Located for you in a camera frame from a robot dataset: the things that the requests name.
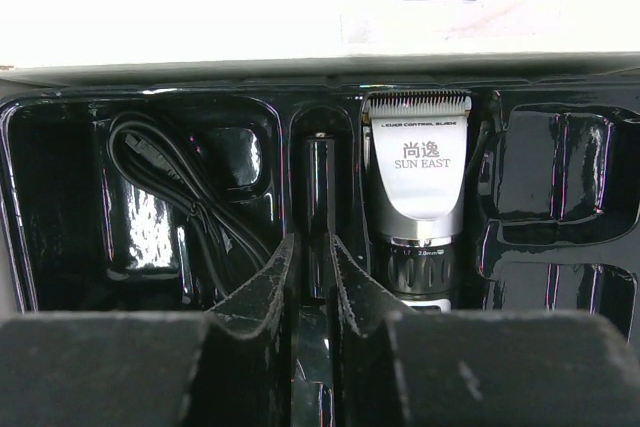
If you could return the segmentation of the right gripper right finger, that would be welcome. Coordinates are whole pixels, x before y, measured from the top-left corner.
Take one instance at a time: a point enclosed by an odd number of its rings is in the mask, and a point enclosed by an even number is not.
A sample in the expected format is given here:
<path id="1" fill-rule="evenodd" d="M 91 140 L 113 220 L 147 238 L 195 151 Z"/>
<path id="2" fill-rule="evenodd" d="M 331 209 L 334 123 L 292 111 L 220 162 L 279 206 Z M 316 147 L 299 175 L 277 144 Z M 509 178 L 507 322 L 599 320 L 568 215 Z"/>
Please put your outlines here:
<path id="1" fill-rule="evenodd" d="M 411 309 L 327 238 L 340 426 L 635 426 L 639 361 L 588 313 Z"/>

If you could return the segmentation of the white cardboard box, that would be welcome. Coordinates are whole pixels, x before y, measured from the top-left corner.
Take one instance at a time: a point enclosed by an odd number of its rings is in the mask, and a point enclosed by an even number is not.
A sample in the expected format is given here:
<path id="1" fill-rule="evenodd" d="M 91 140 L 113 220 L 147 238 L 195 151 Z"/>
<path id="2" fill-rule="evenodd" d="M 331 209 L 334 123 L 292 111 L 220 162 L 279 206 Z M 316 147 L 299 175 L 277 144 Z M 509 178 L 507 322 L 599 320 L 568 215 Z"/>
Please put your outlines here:
<path id="1" fill-rule="evenodd" d="M 1 91 L 639 65 L 639 0 L 1 0 Z"/>

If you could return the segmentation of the silver black hair clipper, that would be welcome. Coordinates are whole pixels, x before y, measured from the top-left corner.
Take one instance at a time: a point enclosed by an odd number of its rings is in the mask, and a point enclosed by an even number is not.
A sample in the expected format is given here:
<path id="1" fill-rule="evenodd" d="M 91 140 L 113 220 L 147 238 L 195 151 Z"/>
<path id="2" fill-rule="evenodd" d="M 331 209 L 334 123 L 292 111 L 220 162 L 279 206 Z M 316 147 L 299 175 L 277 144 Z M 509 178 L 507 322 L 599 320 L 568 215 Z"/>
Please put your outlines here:
<path id="1" fill-rule="evenodd" d="M 364 101 L 372 275 L 414 309 L 457 304 L 471 109 L 460 90 L 388 90 Z"/>

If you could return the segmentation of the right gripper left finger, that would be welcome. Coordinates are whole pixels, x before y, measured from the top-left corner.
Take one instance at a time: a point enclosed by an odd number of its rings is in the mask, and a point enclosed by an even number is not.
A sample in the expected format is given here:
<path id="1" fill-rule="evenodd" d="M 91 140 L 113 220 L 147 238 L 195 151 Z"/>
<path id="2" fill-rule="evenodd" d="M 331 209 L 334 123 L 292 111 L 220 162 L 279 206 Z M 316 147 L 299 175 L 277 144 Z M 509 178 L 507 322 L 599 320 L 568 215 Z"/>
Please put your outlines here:
<path id="1" fill-rule="evenodd" d="M 286 426 L 298 239 L 208 312 L 50 312 L 1 324 L 5 426 Z"/>

